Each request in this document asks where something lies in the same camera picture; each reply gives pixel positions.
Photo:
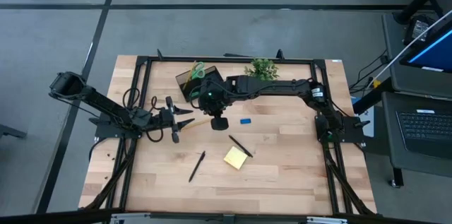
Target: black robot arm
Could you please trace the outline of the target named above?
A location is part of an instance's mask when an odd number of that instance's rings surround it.
[[[201,84],[199,109],[213,116],[213,129],[228,128],[222,111],[238,100],[252,100],[261,95],[298,96],[306,105],[322,113],[327,123],[326,129],[342,129],[342,115],[336,112],[328,99],[325,87],[312,78],[292,81],[261,81],[252,76],[229,76],[226,81],[206,79]]]
[[[176,123],[174,114],[187,114],[191,110],[181,110],[175,107],[171,97],[166,97],[167,109],[156,108],[158,113],[151,112],[139,107],[128,109],[115,103],[115,101],[98,93],[96,89],[86,85],[81,76],[72,72],[58,73],[54,82],[50,85],[49,95],[58,100],[80,100],[87,105],[94,107],[109,117],[109,121],[100,119],[90,119],[96,125],[107,126],[110,131],[115,131],[113,135],[140,137],[143,132],[172,128],[172,140],[179,143],[177,132],[193,119]]]

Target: wooden tabletop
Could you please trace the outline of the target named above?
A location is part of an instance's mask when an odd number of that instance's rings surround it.
[[[108,97],[118,103],[130,88],[135,61],[136,56],[117,58]],[[165,97],[169,95],[177,107],[192,110],[175,79],[175,76],[188,71],[191,65],[191,62],[154,61],[145,108],[150,108],[150,99],[154,95],[158,98],[157,106],[164,106]],[[216,66],[221,76],[226,78],[243,74],[244,65],[206,63],[206,68]],[[311,77],[308,65],[278,64],[277,67],[279,80]],[[326,67],[334,102],[353,115],[342,62],[328,60]],[[323,152],[316,140],[315,114],[301,98],[261,96],[228,107],[223,116],[228,118],[230,127],[225,131],[214,131],[210,122],[206,122],[179,132],[178,144],[172,142],[170,129],[164,130],[164,138],[159,143],[142,137],[138,140],[126,210],[332,214]],[[177,116],[178,121],[189,118],[195,118],[194,122],[210,119],[199,110]],[[243,118],[250,118],[251,123],[240,124],[239,120]],[[158,134],[158,131],[153,131],[151,136],[155,138]],[[254,156],[247,158],[240,170],[223,160],[234,146],[228,135],[233,135]],[[93,151],[80,206],[89,204],[111,177],[118,142],[117,138],[111,138]],[[342,143],[341,146],[348,182],[367,207],[375,211],[362,152],[351,143]],[[206,151],[206,157],[189,183],[190,174],[203,151]],[[121,186],[122,181],[119,182],[114,206],[119,203]],[[343,211],[343,198],[337,181],[336,190]]]

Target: blue screen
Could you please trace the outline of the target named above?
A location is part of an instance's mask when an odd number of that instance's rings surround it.
[[[408,63],[452,71],[452,30],[411,58]]]

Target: green scissors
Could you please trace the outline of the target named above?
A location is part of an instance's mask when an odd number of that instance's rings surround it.
[[[206,76],[206,71],[204,71],[204,63],[200,61],[193,68],[193,72],[191,73],[191,79],[204,78],[204,76]]]

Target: green plant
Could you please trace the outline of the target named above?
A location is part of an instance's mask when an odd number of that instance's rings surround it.
[[[254,58],[251,65],[253,65],[254,70],[245,66],[245,74],[248,76],[259,78],[262,81],[275,80],[278,77],[276,74],[278,68],[275,66],[273,61]]]

